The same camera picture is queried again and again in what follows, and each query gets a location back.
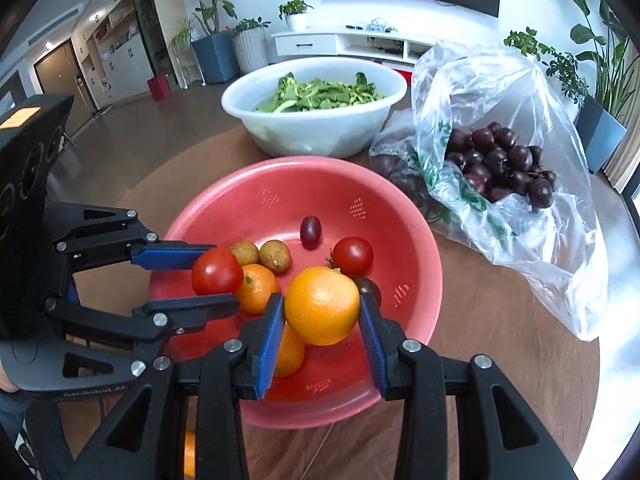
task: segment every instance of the orange label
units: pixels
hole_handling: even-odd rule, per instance
[[[36,106],[33,108],[20,108],[15,114],[9,117],[4,123],[0,124],[0,130],[4,130],[6,128],[17,128],[18,126],[22,126],[38,110],[40,110],[39,106]]]

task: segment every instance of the leafy greens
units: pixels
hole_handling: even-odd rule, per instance
[[[329,83],[317,77],[309,83],[299,83],[289,72],[278,81],[278,89],[257,112],[279,114],[281,112],[307,112],[330,110],[382,99],[384,94],[376,92],[373,83],[367,83],[362,72],[356,74],[356,83]]]

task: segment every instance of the cherry tomato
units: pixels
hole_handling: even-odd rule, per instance
[[[373,264],[373,248],[363,238],[347,236],[340,240],[331,253],[334,267],[355,278],[365,274]]]
[[[191,269],[191,286],[198,296],[233,294],[242,280],[242,267],[226,247],[213,247],[201,254]]]

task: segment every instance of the blue planter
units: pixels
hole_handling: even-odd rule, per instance
[[[600,171],[626,134],[626,128],[590,96],[584,100],[576,129],[591,173]]]
[[[222,83],[238,75],[240,68],[232,38],[233,32],[225,30],[191,43],[205,83]]]

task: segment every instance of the white bowl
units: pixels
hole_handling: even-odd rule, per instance
[[[266,102],[289,72],[300,82],[315,77],[355,83],[363,72],[386,97],[372,103],[333,110],[267,114],[255,109]],[[272,156],[321,155],[345,158],[363,150],[378,133],[389,108],[406,94],[406,81],[389,67],[351,57],[305,57],[277,63],[235,81],[222,94],[225,112],[238,117],[256,144]]]

